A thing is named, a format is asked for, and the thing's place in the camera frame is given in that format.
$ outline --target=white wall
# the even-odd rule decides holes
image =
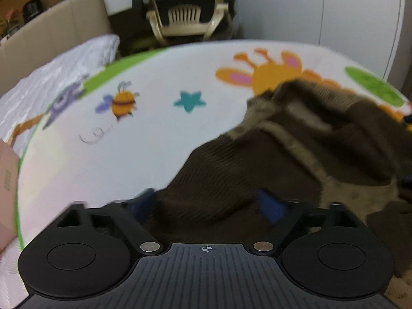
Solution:
[[[325,0],[321,42],[384,77],[400,0]]]
[[[400,1],[238,0],[238,16],[245,38],[321,44],[387,77]]]
[[[319,44],[323,0],[238,0],[245,38]]]
[[[391,70],[387,71],[388,82],[401,90],[409,68],[412,63],[412,0],[402,0],[403,8],[401,8],[401,17],[399,19],[399,26],[402,30],[399,34],[399,41],[395,54],[392,53],[393,61],[390,63]],[[412,84],[407,85],[405,94],[409,95]]]

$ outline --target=white bedsheet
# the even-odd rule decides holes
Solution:
[[[90,39],[21,79],[0,98],[0,138],[7,141],[16,124],[44,113],[66,86],[84,75],[98,73],[114,61],[118,46],[117,35]],[[16,140],[13,149],[20,157],[33,129],[25,131]],[[15,239],[0,255],[1,309],[14,308],[27,296],[17,270],[19,254],[19,243]]]
[[[267,57],[262,48],[268,50]],[[93,208],[114,197],[129,199],[147,187],[165,187],[195,147],[241,122],[250,97],[291,76],[307,73],[321,83],[332,79],[336,87],[368,96],[377,104],[390,105],[390,101],[391,110],[411,111],[409,101],[397,90],[354,61],[318,46],[224,41],[152,53],[150,59],[134,56],[118,62],[122,66],[118,74],[103,76],[100,85],[72,103],[47,129],[47,117],[40,123],[19,176],[20,224],[26,244],[65,210],[73,196]],[[234,59],[246,53],[251,63]],[[255,79],[260,73],[269,79]],[[105,99],[125,84],[133,96],[139,96],[133,115],[119,123]],[[11,264],[3,269],[13,272],[15,262]],[[17,278],[12,272],[9,275]],[[17,296],[16,302],[25,297]]]

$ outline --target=cardboard box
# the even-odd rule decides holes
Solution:
[[[16,237],[16,191],[19,156],[0,140],[0,251]]]

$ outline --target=beige plastic chair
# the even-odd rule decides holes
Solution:
[[[201,7],[193,4],[180,4],[168,10],[169,25],[163,25],[156,0],[149,0],[151,10],[146,13],[157,41],[161,45],[168,45],[167,37],[202,35],[203,40],[210,40],[219,24],[227,19],[229,28],[232,20],[229,4],[225,0],[215,0],[213,16],[207,23],[200,22]]]

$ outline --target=white quilted blanket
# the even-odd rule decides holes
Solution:
[[[119,37],[104,35],[59,55],[50,63],[33,71],[0,98],[0,138],[7,140],[14,127],[45,112],[47,106],[69,84],[84,75],[98,73],[116,57]],[[32,128],[21,134],[14,145],[21,157]],[[17,239],[0,255],[0,308],[11,309],[27,293],[17,270],[20,248]]]

